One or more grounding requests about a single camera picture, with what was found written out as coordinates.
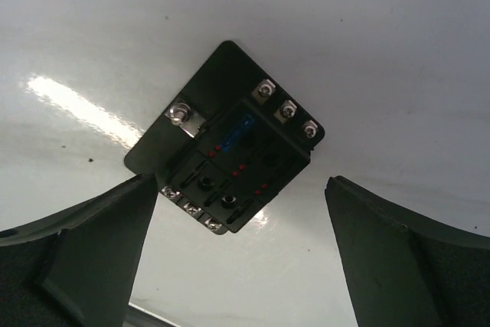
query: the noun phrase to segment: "metal strip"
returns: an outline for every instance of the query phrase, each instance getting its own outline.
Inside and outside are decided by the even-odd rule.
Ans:
[[[128,307],[125,325],[128,327],[180,327],[132,302]]]

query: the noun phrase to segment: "metal screw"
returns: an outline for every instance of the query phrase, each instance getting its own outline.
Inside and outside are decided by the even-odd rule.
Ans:
[[[313,138],[314,136],[316,136],[317,129],[315,126],[308,124],[304,128],[304,132],[305,132],[306,138]]]
[[[294,114],[296,114],[296,107],[289,103],[285,103],[280,112],[283,118],[291,119]]]
[[[259,87],[257,92],[260,97],[266,99],[267,97],[270,97],[270,95],[273,94],[273,88],[268,83],[264,83]]]
[[[181,126],[191,117],[192,109],[185,103],[176,103],[170,108],[168,114],[174,126]]]
[[[184,205],[184,211],[186,211],[191,216],[197,214],[201,209],[198,206],[194,206],[192,203],[187,203]]]
[[[168,199],[174,199],[179,195],[178,191],[174,191],[171,187],[164,187],[162,193]]]
[[[221,224],[219,222],[217,222],[216,220],[213,220],[212,218],[208,218],[204,224],[206,225],[206,227],[215,232],[215,231],[218,231],[221,229]]]

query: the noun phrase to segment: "black mounting plate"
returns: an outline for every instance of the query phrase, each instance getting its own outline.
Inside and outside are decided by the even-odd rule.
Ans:
[[[259,91],[266,84],[269,94]],[[189,108],[174,125],[178,104]],[[282,113],[292,106],[293,116]],[[322,126],[234,42],[225,41],[125,157],[216,234],[237,232],[310,162]]]

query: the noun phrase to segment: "white fiberglass surface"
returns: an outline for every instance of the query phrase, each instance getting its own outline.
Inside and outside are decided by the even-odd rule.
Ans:
[[[160,198],[132,302],[183,327],[355,326],[329,176],[490,235],[489,24],[490,0],[0,0],[0,229],[130,178],[129,148],[233,39],[327,136],[238,234]]]

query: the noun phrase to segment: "black panel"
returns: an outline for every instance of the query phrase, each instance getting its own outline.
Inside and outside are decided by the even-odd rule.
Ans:
[[[438,327],[447,311],[410,230],[331,179],[325,191],[338,251],[360,327]]]
[[[138,176],[2,232],[0,325],[120,327],[157,194]]]
[[[273,86],[267,97],[257,92],[264,81]],[[205,119],[193,136],[168,118],[176,103]],[[283,104],[296,108],[294,116],[279,113]],[[317,128],[313,137],[305,134],[309,123]],[[154,172],[160,189],[180,193],[177,205],[190,202],[201,209],[195,215],[200,222],[212,218],[237,232],[309,164],[324,135],[297,101],[226,41],[164,109],[125,164],[135,173]]]

